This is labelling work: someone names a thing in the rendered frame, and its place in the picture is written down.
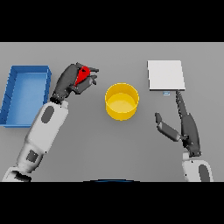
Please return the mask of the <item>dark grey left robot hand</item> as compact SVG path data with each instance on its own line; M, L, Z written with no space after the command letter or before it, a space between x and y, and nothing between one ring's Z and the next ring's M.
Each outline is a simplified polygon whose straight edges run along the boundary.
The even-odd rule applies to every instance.
M89 75L86 79L82 80L79 84L75 84L79 71L84 68L79 62L69 65L59 77L56 87L50 98L51 102L61 104L72 92L80 95L83 91L88 89L91 85L96 84L97 76Z

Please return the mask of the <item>red beaker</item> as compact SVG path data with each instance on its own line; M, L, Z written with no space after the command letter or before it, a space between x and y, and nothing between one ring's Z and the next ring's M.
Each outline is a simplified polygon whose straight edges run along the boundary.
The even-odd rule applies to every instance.
M90 70L87 66L82 66L79 69L76 81L74 85L77 87L82 81L84 81L90 75Z

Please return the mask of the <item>yellow bowl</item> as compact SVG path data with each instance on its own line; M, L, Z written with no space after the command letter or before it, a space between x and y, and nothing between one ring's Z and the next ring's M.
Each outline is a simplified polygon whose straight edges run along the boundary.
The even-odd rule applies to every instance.
M116 83L105 93L105 110L111 118L126 121L136 113L139 100L139 94L133 86L124 82Z

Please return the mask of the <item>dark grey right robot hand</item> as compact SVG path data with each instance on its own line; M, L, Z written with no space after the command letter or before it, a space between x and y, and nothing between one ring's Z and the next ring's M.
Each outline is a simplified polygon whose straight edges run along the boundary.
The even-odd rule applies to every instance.
M165 123L158 112L155 114L157 130L173 142L181 141L183 147L188 150L190 158L199 157L201 150L198 128L193 116L187 112L185 102L179 90L176 91L176 103L181 132L178 133L173 127Z

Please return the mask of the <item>blue tray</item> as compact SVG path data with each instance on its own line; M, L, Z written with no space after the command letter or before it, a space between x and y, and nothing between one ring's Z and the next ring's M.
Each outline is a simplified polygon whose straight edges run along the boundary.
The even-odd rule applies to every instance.
M49 66L11 66L0 108L0 126L30 128L48 101L51 76Z

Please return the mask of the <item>pale square measuring scale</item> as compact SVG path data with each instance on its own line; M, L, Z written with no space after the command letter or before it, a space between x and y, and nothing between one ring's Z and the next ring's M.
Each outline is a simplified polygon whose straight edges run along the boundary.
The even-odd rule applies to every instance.
M147 70L150 91L186 90L180 60L148 60Z

